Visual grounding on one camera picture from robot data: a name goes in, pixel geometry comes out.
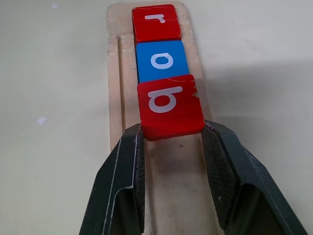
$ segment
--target wooden tray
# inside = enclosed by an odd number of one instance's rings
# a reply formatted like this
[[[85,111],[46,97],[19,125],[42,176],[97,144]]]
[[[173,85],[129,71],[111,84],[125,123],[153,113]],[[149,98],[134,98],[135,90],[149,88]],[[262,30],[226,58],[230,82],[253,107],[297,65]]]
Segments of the wooden tray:
[[[132,9],[173,4],[205,119],[211,119],[203,73],[186,7],[178,1],[119,3],[107,10],[110,143],[140,123]],[[145,143],[145,235],[217,235],[221,231],[207,180],[201,135]]]

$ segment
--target red letter tile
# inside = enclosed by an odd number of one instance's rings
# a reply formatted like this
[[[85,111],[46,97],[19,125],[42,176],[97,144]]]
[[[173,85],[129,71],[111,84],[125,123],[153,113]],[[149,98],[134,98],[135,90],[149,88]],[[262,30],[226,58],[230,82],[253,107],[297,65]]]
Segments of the red letter tile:
[[[137,91],[147,140],[191,135],[203,129],[203,114],[192,75],[143,82]]]
[[[180,40],[180,27],[173,5],[144,6],[133,9],[136,43]]]

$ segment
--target groove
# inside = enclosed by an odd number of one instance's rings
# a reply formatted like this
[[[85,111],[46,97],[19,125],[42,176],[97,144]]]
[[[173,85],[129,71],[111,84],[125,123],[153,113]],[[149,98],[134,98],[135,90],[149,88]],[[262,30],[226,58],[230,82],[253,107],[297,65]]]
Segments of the groove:
[[[123,132],[126,128],[126,112],[124,96],[123,63],[122,63],[123,45],[121,37],[117,37],[117,53],[118,53],[119,90],[121,96],[122,132]]]

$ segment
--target paper scrap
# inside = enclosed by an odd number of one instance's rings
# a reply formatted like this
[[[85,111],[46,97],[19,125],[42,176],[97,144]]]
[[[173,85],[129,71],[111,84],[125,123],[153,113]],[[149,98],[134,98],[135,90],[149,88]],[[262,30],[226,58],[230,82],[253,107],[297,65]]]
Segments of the paper scrap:
[[[40,117],[37,119],[37,123],[41,126],[45,123],[45,121],[47,121],[45,117]]]

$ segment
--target wooden block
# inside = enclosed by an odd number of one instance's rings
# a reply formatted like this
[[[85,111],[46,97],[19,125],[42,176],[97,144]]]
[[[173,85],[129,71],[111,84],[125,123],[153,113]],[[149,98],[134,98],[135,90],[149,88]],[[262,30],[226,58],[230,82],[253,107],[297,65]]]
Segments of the wooden block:
[[[192,75],[140,83],[141,125],[149,141],[199,133],[204,127]]]
[[[189,74],[181,41],[139,43],[136,53],[139,82]]]
[[[136,7],[133,23],[137,43],[180,40],[180,27],[171,4]]]
[[[188,12],[178,1],[119,3],[107,9],[110,143],[140,123],[132,9],[172,4],[181,29],[190,74],[195,78],[205,119],[211,119],[203,73]],[[216,217],[201,149],[201,135],[145,143],[144,235],[223,235]]]

